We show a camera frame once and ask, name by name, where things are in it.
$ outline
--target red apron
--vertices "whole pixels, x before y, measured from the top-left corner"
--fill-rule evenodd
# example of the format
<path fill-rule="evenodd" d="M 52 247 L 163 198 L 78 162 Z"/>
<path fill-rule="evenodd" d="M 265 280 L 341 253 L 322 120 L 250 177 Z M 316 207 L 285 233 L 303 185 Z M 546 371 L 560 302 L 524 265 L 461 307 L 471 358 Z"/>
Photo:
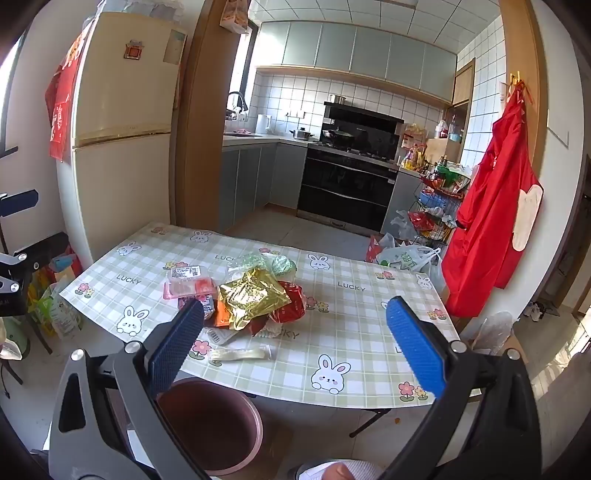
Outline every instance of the red apron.
<path fill-rule="evenodd" d="M 480 314 L 492 288 L 506 287 L 525 247 L 522 240 L 515 247 L 518 204 L 540 184 L 528 155 L 522 90 L 522 84 L 516 87 L 503 116 L 492 126 L 491 143 L 457 211 L 458 228 L 441 264 L 450 292 L 446 309 L 457 317 Z M 541 198 L 541 188 L 534 189 Z M 526 229 L 531 229 L 536 213 L 537 206 Z"/>

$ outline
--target stainless steel pot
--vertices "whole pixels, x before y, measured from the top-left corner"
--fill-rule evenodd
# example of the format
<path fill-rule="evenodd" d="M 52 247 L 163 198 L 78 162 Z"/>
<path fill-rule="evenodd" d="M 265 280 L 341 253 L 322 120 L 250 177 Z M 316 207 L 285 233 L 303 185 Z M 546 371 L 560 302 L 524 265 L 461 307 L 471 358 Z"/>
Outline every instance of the stainless steel pot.
<path fill-rule="evenodd" d="M 344 105 L 345 102 L 347 100 L 347 97 L 344 97 L 342 95 L 329 95 L 329 102 L 330 103 L 338 103 L 339 105 Z"/>

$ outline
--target table leg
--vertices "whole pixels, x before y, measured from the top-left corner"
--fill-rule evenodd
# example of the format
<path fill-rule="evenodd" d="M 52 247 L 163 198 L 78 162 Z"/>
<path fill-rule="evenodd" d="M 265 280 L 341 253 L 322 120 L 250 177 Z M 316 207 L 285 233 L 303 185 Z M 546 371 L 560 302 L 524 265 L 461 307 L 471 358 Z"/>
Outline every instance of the table leg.
<path fill-rule="evenodd" d="M 374 412 L 375 415 L 373 417 L 371 417 L 368 421 L 366 421 L 363 425 L 361 425 L 361 427 L 359 427 L 357 430 L 355 430 L 352 433 L 349 433 L 349 437 L 355 438 L 362 431 L 364 431 L 367 427 L 374 424 L 380 418 L 382 418 L 384 415 L 386 415 L 390 410 L 392 410 L 392 409 L 391 408 L 380 408 L 380 409 L 376 409 L 376 410 L 370 410 L 370 411 Z"/>
<path fill-rule="evenodd" d="M 28 324 L 33 329 L 33 332 L 35 333 L 36 337 L 39 338 L 39 341 L 41 342 L 41 344 L 43 345 L 45 350 L 47 350 L 47 353 L 49 353 L 51 355 L 53 353 L 53 350 L 47 344 L 46 340 L 43 338 L 43 335 L 41 334 L 41 330 L 39 329 L 39 325 L 37 324 L 35 319 L 33 317 L 31 317 L 30 313 L 25 314 L 25 318 L 27 319 Z"/>

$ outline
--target white tiled wall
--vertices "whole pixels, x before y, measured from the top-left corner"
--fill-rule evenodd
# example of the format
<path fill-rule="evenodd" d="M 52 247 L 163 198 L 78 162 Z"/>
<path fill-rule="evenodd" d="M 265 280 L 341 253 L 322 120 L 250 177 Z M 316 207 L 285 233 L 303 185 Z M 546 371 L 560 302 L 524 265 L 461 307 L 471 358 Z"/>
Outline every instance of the white tiled wall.
<path fill-rule="evenodd" d="M 501 116 L 500 82 L 506 82 L 505 34 L 499 16 L 457 56 L 457 69 L 476 58 L 470 121 L 461 163 L 477 165 L 492 138 L 492 124 Z"/>
<path fill-rule="evenodd" d="M 248 120 L 232 122 L 230 127 L 247 128 L 254 132 L 257 115 L 264 114 L 271 115 L 271 128 L 277 135 L 305 127 L 319 137 L 324 102 L 328 101 L 331 93 L 347 97 L 348 103 L 353 106 L 402 118 L 408 124 L 419 124 L 420 127 L 427 128 L 431 136 L 443 113 L 441 109 L 426 103 L 353 83 L 257 73 L 249 103 Z M 285 115 L 287 111 L 300 110 L 305 112 L 304 118 Z"/>

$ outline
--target tiled ceiling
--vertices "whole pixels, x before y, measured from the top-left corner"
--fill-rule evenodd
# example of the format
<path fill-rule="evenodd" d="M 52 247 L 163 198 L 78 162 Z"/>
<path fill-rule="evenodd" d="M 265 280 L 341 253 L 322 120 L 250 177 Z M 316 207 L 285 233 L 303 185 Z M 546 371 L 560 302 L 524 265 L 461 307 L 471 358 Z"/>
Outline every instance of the tiled ceiling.
<path fill-rule="evenodd" d="M 501 12 L 499 0 L 252 0 L 255 23 L 316 20 L 381 28 L 458 53 Z"/>

